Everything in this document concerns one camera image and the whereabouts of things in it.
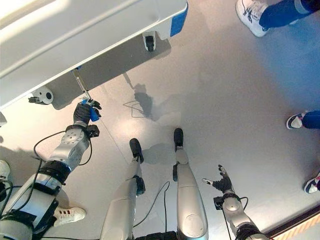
silver robot leg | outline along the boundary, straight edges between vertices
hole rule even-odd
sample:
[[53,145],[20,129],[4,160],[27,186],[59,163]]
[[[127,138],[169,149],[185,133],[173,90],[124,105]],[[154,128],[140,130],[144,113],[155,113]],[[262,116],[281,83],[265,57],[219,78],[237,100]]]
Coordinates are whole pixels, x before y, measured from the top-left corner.
[[177,227],[179,240],[207,240],[208,221],[205,207],[189,160],[183,149],[176,151]]
[[137,157],[134,157],[127,169],[125,181],[118,187],[109,205],[101,240],[133,239],[136,196],[143,194],[144,191],[140,160],[137,161]]

floor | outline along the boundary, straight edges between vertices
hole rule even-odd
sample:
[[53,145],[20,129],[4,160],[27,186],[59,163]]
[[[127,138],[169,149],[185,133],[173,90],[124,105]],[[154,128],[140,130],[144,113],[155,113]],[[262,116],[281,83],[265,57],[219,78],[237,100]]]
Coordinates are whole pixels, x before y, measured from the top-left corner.
[[[320,192],[308,195],[303,186],[320,169],[320,132],[287,130],[285,122],[291,114],[320,108],[319,19],[316,13],[256,38],[239,21],[235,2],[189,0],[182,32],[158,42],[154,53],[144,52],[141,39],[134,38],[82,66],[90,94],[103,108],[96,122],[100,136],[92,139],[91,161],[69,176],[58,199],[64,207],[84,208],[87,216],[46,235],[100,237],[113,192],[132,158],[131,138],[139,139],[145,159],[146,192],[136,201],[136,221],[170,181],[167,225],[176,230],[176,127],[184,131],[210,240],[229,238],[213,204],[221,193],[201,182],[220,178],[218,164],[227,169],[236,193],[249,197],[246,213],[263,232],[318,205]],[[34,144],[72,124],[78,86],[66,74],[51,88],[53,105],[23,98],[2,111],[8,123],[0,131],[0,155],[9,162],[15,185],[37,168],[30,157]],[[48,158],[60,138],[40,144],[39,152]],[[162,192],[147,220],[134,229],[135,237],[165,230],[163,197]],[[319,232],[317,225],[294,239],[316,239]]]

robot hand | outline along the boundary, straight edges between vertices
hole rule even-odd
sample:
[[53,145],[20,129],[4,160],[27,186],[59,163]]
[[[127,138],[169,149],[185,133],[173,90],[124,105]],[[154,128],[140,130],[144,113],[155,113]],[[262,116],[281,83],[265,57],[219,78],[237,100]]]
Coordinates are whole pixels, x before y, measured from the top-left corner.
[[203,178],[202,181],[205,184],[212,185],[217,190],[225,193],[227,191],[233,191],[231,180],[227,174],[227,171],[222,165],[218,165],[218,169],[220,171],[220,175],[222,179],[220,181],[211,181],[209,179]]
[[85,99],[79,102],[73,113],[73,121],[83,122],[86,125],[89,124],[90,119],[94,122],[101,117],[99,110],[101,110],[100,103],[93,99]]

white sneaker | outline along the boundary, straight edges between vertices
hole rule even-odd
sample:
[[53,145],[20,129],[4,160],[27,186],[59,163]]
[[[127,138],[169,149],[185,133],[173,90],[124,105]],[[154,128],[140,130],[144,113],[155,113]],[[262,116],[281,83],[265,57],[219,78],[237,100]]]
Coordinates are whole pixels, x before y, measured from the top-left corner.
[[302,119],[304,118],[304,116],[305,116],[304,113],[292,115],[286,121],[286,128],[287,129],[300,129],[300,128],[302,128],[302,126],[303,126]]
[[4,160],[0,160],[0,180],[8,180],[9,173],[9,164]]
[[267,4],[255,0],[238,0],[235,4],[236,14],[256,37],[263,37],[268,32],[260,24],[260,17]]
[[86,216],[86,211],[79,207],[72,207],[69,209],[57,207],[53,216],[56,218],[53,226],[57,227],[84,219]]
[[304,186],[304,191],[307,194],[313,194],[316,191],[318,191],[317,184],[320,181],[320,172],[315,178],[310,179],[309,181],[306,182]]

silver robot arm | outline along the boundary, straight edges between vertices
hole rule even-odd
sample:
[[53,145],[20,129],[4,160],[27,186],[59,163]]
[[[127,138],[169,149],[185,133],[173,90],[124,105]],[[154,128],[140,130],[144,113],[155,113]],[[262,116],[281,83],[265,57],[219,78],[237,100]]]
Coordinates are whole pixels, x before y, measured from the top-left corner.
[[99,136],[97,126],[88,126],[91,107],[77,106],[74,124],[67,127],[60,145],[8,201],[0,219],[0,240],[31,240],[33,234],[46,229],[58,206],[56,196],[62,185],[79,165],[90,138]]
[[220,181],[211,181],[203,178],[202,181],[223,192],[223,196],[215,197],[214,204],[217,210],[223,210],[227,222],[230,224],[237,240],[269,240],[261,233],[255,223],[244,212],[240,198],[235,194],[231,180],[221,165],[219,165]]

